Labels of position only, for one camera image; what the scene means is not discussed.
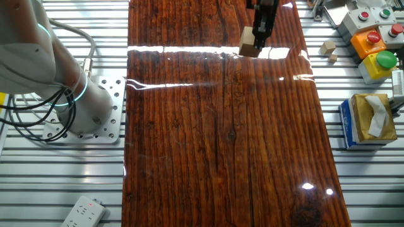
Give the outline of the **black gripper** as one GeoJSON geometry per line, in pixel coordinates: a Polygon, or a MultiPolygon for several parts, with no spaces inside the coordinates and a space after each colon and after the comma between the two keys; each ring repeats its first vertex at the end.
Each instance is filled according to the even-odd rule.
{"type": "Polygon", "coordinates": [[[246,0],[246,8],[251,9],[251,27],[254,27],[254,47],[261,50],[266,39],[271,36],[275,23],[275,13],[279,0],[246,0]]]}

